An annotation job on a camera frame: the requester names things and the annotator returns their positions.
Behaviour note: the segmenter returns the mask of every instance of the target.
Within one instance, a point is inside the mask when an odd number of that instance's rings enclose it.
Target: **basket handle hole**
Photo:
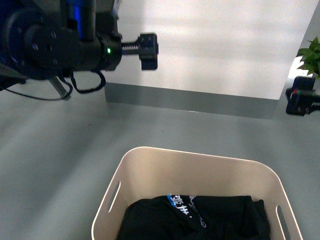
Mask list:
[[[276,210],[276,215],[278,217],[278,221],[280,223],[280,227],[284,234],[284,240],[291,240],[288,225],[286,223],[286,219],[285,219],[284,213],[282,212],[281,206],[280,205],[276,206],[275,210]]]
[[[117,185],[115,186],[115,188],[113,190],[111,199],[110,199],[109,204],[108,204],[108,213],[111,212],[111,210],[112,210],[112,208],[113,208],[113,206],[114,206],[114,204],[116,202],[120,187],[121,187],[121,181],[118,181]]]

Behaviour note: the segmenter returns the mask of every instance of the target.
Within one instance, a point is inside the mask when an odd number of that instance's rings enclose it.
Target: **white box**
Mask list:
[[[152,147],[127,152],[92,224],[93,240],[116,240],[129,205],[163,195],[252,196],[264,200],[272,240],[302,240],[296,218],[278,175],[251,160]],[[281,207],[284,221],[278,214]]]

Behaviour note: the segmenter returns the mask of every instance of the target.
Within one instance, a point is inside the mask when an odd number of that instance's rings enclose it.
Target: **black cable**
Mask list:
[[[105,76],[100,72],[100,71],[91,71],[95,74],[98,74],[100,79],[101,79],[101,82],[100,82],[100,85],[97,86],[96,88],[91,88],[91,89],[86,89],[86,90],[81,90],[81,89],[78,89],[77,87],[77,82],[76,82],[76,79],[74,77],[74,74],[72,73],[71,76],[70,76],[70,79],[71,79],[71,82],[74,86],[74,89],[80,93],[80,94],[89,94],[89,93],[93,93],[93,92],[96,92],[96,91],[99,91],[101,90],[105,85],[106,85],[106,78]]]
[[[3,87],[1,87],[1,85],[0,85],[0,89],[6,90],[6,91],[8,91],[8,92],[10,92],[10,93],[13,93],[13,94],[16,94],[16,95],[19,95],[19,96],[23,96],[23,97],[26,97],[26,98],[30,98],[30,99],[36,99],[36,100],[41,100],[41,101],[60,101],[60,100],[64,100],[64,99],[66,99],[67,97],[69,97],[69,96],[71,95],[71,93],[72,93],[72,91],[73,91],[74,88],[72,87],[72,85],[71,85],[69,82],[67,82],[67,81],[65,80],[65,78],[64,78],[62,75],[59,76],[59,79],[61,80],[61,82],[63,82],[64,84],[66,84],[66,85],[69,87],[69,91],[67,92],[67,94],[64,95],[64,96],[61,97],[61,98],[52,98],[52,99],[50,99],[50,98],[42,98],[42,97],[37,97],[37,96],[31,96],[31,95],[27,95],[27,94],[23,94],[23,93],[20,93],[20,92],[16,92],[16,91],[12,91],[12,90],[3,88]]]

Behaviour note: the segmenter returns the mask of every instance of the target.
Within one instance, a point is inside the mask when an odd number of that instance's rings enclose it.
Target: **black t-shirt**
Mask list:
[[[263,200],[168,195],[141,199],[124,215],[118,240],[269,240]]]

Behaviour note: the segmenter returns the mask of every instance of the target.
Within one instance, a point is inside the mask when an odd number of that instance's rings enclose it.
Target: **potted plant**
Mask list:
[[[319,39],[316,36],[313,41],[310,42],[309,48],[300,48],[297,57],[301,57],[300,62],[303,62],[303,65],[297,69],[307,70],[307,75],[312,74],[316,79],[320,79],[320,43]]]

